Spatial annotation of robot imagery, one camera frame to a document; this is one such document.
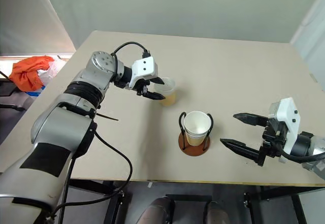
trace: black cable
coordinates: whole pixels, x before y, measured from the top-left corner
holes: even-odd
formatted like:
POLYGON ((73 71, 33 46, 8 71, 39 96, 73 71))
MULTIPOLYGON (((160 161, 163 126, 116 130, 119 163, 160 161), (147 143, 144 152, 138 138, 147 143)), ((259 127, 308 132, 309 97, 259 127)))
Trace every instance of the black cable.
POLYGON ((122 45, 120 45, 119 47, 117 47, 113 53, 117 53, 120 49, 122 49, 124 46, 127 46, 127 45, 137 45, 139 47, 141 47, 143 49, 144 52, 148 52, 148 50, 146 48, 144 48, 143 45, 139 44, 138 42, 134 42, 134 41, 129 41, 129 42, 126 42, 122 45))
POLYGON ((113 117, 109 117, 109 116, 105 116, 105 115, 102 115, 102 114, 99 114, 99 113, 96 113, 97 116, 101 116, 103 118, 106 118, 106 119, 111 119, 111 120, 114 120, 114 121, 118 121, 118 119, 115 119, 113 117))
POLYGON ((124 159, 126 159, 127 163, 130 166, 130 173, 127 177, 127 180, 122 184, 121 187, 117 188, 114 190, 114 193, 112 193, 111 195, 108 195, 106 197, 103 197, 101 199, 97 199, 97 200, 91 200, 91 201, 83 201, 83 202, 67 202, 67 203, 63 203, 58 205, 50 214, 50 217, 54 219, 56 212, 66 206, 79 206, 79 205, 91 205, 91 204, 96 204, 105 200, 110 199, 111 197, 117 195, 119 193, 120 190, 122 190, 130 181, 131 176, 132 176, 132 172, 133 172, 133 167, 132 167, 132 163, 131 161, 119 150, 115 149, 113 146, 111 146, 110 144, 108 144, 104 139, 101 138, 101 136, 95 131, 94 133, 96 135, 96 137, 103 143, 105 144, 107 147, 109 147, 110 149, 114 150, 116 153, 118 153, 120 156, 122 156, 124 159))
POLYGON ((115 71, 114 71, 114 80, 116 79, 116 77, 117 77, 117 67, 118 67, 118 59, 117 59, 117 55, 116 55, 116 53, 115 52, 113 52, 112 54, 111 54, 111 56, 113 56, 114 57, 114 60, 115 60, 115 71))
MULTIPOLYGON (((75 165, 75 162, 76 162, 76 159, 73 158, 71 160, 71 163, 70 163, 70 166, 69 166, 69 169, 68 169, 67 179, 66 179, 66 182, 64 184, 64 189, 63 189, 63 195, 62 195, 61 204, 65 203, 67 201, 71 173, 72 173, 72 170, 73 170, 73 166, 75 165)), ((63 223, 63 216, 64 216, 65 209, 66 208, 63 206, 62 209, 61 209, 61 211, 60 211, 58 224, 62 224, 63 223)))
POLYGON ((281 141, 275 141, 275 145, 277 147, 277 150, 280 151, 282 156, 296 163, 315 162, 315 161, 320 161, 322 159, 325 159, 325 152, 321 154, 310 155, 310 156, 293 156, 291 154, 286 153, 283 150, 281 141))
POLYGON ((1 74, 2 76, 4 76, 6 79, 8 79, 10 82, 12 82, 6 74, 4 74, 4 73, 1 72, 1 71, 0 71, 0 74, 1 74))

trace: black band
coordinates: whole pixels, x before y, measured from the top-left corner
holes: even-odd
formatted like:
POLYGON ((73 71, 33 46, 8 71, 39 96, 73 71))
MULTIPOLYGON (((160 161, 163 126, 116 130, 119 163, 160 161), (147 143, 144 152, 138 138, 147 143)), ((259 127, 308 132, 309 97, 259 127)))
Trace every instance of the black band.
POLYGON ((119 88, 125 88, 127 83, 130 83, 132 77, 132 69, 124 66, 123 76, 118 81, 114 81, 114 85, 119 88))
POLYGON ((290 152, 293 156, 306 156, 310 147, 311 140, 308 136, 298 134, 297 140, 290 152))
POLYGON ((74 159, 87 153, 87 151, 90 147, 90 144, 92 143, 96 129, 97 129, 97 124, 94 121, 91 121, 91 124, 89 125, 89 128, 88 128, 87 132, 85 133, 85 136, 83 137, 78 149, 76 150, 75 154, 73 155, 74 159))
POLYGON ((21 164, 22 169, 34 169, 59 177, 70 151, 54 144, 38 143, 30 156, 21 164))
POLYGON ((80 96, 92 103, 95 108, 98 108, 103 100, 102 93, 95 86, 82 81, 70 83, 64 93, 80 96))
POLYGON ((38 200, 14 197, 14 199, 12 200, 12 203, 34 206, 34 207, 40 208, 42 210, 45 210, 48 213, 52 211, 52 207, 49 204, 42 202, 42 201, 38 201, 38 200))

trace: metal stand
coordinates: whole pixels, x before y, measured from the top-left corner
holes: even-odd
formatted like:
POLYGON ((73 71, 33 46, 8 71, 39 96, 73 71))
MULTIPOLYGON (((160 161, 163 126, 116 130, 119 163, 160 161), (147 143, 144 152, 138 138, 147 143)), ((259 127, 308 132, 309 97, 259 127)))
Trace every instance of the metal stand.
POLYGON ((322 188, 324 187, 276 187, 264 190, 264 188, 261 187, 260 193, 244 194, 244 205, 245 207, 249 208, 252 224, 263 224, 261 208, 259 205, 260 201, 291 196, 298 223, 306 224, 306 218, 298 194, 315 191, 322 188))
POLYGON ((14 109, 14 110, 16 110, 16 111, 24 111, 24 110, 26 110, 26 109, 23 108, 23 107, 19 107, 19 106, 12 105, 12 104, 0 104, 0 108, 4 108, 4 109, 14 109))
POLYGON ((0 78, 0 97, 8 97, 13 92, 20 91, 19 88, 9 79, 0 78))
MULTIPOLYGON (((91 191, 94 193, 110 195, 113 193, 113 190, 116 188, 113 181, 104 181, 103 183, 98 183, 92 180, 82 180, 82 179, 71 179, 70 187, 91 191)), ((123 191, 120 191, 117 195, 113 196, 110 199, 110 203, 107 208, 107 212, 104 219, 104 224, 114 224, 119 207, 125 202, 126 194, 123 191)))

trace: cup with liquid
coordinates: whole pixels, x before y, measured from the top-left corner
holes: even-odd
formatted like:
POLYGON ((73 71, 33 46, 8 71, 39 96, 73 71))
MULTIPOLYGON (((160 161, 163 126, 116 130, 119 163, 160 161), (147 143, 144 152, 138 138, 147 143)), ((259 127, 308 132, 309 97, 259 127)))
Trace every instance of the cup with liquid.
POLYGON ((212 118, 202 111, 192 111, 184 118, 184 127, 188 144, 199 146, 212 129, 212 118))
POLYGON ((171 78, 161 78, 165 84, 154 84, 154 90, 165 96, 164 100, 159 101, 163 106, 171 106, 176 101, 176 83, 171 78))

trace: red cloth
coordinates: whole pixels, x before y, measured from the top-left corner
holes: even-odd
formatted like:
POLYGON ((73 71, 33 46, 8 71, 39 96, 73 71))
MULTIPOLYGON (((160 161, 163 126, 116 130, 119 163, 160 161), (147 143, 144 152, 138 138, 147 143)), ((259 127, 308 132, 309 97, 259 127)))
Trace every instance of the red cloth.
POLYGON ((50 56, 33 56, 13 65, 9 79, 21 91, 35 91, 44 85, 37 75, 37 70, 48 70, 49 62, 54 61, 50 56))

